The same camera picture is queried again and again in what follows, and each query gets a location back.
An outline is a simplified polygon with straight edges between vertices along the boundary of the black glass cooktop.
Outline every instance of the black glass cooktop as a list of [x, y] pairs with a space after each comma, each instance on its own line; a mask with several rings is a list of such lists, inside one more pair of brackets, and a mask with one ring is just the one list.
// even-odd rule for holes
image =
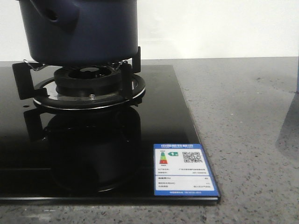
[[[34, 83], [58, 67], [32, 72]], [[210, 203], [154, 195], [154, 144], [199, 138], [170, 65], [143, 66], [142, 103], [117, 110], [47, 113], [19, 100], [11, 66], [0, 67], [0, 201]]]

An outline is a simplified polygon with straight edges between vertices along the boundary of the gray granite countertop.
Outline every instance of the gray granite countertop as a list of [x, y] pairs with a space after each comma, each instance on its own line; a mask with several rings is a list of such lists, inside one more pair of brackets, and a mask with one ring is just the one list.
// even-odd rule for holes
[[0, 223], [299, 224], [298, 58], [142, 63], [174, 66], [222, 191], [221, 203], [2, 205]]

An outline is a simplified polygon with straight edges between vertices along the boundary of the white wall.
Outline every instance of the white wall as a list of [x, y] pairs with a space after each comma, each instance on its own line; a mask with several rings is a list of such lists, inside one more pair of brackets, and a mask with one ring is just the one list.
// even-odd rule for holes
[[[18, 1], [0, 0], [0, 61], [30, 59]], [[138, 0], [143, 59], [298, 56], [299, 0]]]

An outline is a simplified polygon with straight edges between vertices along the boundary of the pot handle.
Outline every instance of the pot handle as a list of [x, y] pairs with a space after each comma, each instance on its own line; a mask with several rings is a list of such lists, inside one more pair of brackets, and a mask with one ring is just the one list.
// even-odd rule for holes
[[67, 25], [78, 19], [79, 8], [72, 0], [30, 0], [38, 13], [56, 25]]

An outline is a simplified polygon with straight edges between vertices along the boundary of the qr code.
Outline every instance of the qr code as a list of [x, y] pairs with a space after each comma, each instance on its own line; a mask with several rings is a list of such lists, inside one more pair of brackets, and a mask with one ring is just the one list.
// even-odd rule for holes
[[184, 162], [202, 162], [199, 152], [183, 152]]

